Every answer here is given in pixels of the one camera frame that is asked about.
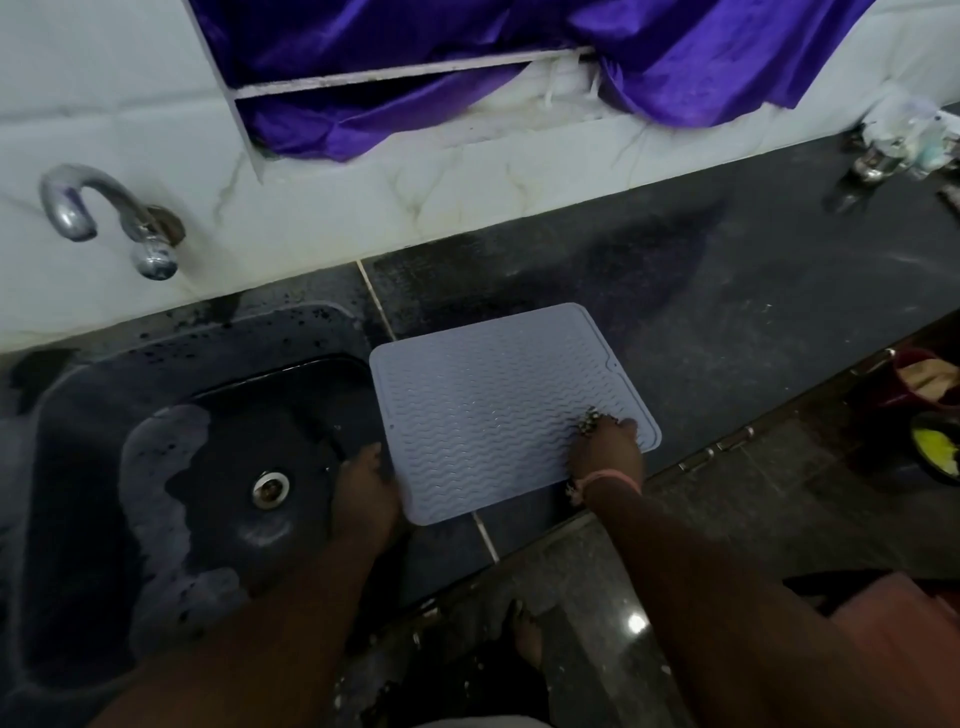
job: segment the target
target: forearm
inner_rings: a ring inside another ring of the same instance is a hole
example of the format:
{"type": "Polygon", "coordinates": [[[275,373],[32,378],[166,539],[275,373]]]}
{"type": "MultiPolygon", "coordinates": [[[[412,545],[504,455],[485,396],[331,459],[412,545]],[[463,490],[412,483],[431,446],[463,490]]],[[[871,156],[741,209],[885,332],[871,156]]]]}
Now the forearm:
{"type": "Polygon", "coordinates": [[[587,505],[702,724],[899,724],[852,645],[782,585],[619,481],[587,505]]]}
{"type": "Polygon", "coordinates": [[[374,557],[362,541],[331,541],[194,649],[147,666],[93,728],[299,728],[315,719],[328,703],[374,557]]]}

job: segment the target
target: person's right arm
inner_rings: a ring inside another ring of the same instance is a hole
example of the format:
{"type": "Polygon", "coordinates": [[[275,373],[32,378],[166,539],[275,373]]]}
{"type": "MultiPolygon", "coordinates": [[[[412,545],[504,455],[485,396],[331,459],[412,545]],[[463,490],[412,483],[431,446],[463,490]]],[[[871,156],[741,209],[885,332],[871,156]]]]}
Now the person's right arm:
{"type": "MultiPolygon", "coordinates": [[[[643,476],[636,425],[602,419],[574,446],[575,478],[643,476]]],[[[604,525],[691,713],[703,726],[917,724],[876,689],[853,644],[780,583],[661,512],[619,479],[584,503],[604,525]]]]}

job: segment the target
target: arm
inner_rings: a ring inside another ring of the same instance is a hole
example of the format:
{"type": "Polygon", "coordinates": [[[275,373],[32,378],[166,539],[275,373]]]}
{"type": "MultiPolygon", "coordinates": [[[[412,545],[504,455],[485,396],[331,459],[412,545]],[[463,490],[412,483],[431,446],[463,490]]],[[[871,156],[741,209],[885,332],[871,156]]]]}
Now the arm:
{"type": "MultiPolygon", "coordinates": [[[[602,419],[571,453],[574,477],[613,469],[640,483],[636,424],[602,419]]],[[[663,514],[618,479],[582,493],[610,535],[705,726],[903,726],[854,646],[781,584],[663,514]]]]}
{"type": "Polygon", "coordinates": [[[323,552],[217,624],[188,653],[147,666],[91,728],[299,728],[329,702],[373,560],[399,513],[370,446],[337,479],[323,552]]]}

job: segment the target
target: person's left arm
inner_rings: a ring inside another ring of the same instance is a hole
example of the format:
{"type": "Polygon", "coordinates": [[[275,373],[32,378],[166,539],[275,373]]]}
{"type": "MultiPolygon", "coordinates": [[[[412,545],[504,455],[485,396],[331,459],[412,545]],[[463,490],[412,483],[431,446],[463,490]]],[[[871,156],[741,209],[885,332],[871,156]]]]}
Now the person's left arm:
{"type": "Polygon", "coordinates": [[[300,728],[329,705],[337,665],[373,561],[399,514],[396,486],[368,446],[337,479],[323,552],[214,626],[189,652],[159,659],[90,724],[300,728]]]}

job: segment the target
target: wet countertop surface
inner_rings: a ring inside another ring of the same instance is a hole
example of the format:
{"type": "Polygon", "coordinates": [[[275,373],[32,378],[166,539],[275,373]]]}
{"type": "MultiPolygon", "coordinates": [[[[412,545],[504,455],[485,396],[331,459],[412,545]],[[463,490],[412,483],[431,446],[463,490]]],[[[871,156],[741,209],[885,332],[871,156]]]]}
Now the wet countertop surface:
{"type": "MultiPolygon", "coordinates": [[[[847,214],[828,213],[823,200],[852,159],[836,138],[812,141],[363,264],[401,338],[585,306],[660,425],[648,457],[656,472],[960,306],[960,225],[934,194],[940,180],[894,178],[847,214]]],[[[108,697],[44,694],[15,659],[12,577],[27,502],[15,475],[43,391],[85,361],[318,299],[352,311],[372,345],[388,339],[348,265],[6,361],[0,623],[14,659],[0,666],[5,724],[82,725],[108,697]]],[[[371,587],[396,611],[416,607],[493,563],[478,520],[503,556],[572,513],[548,488],[421,529],[371,587]]]]}

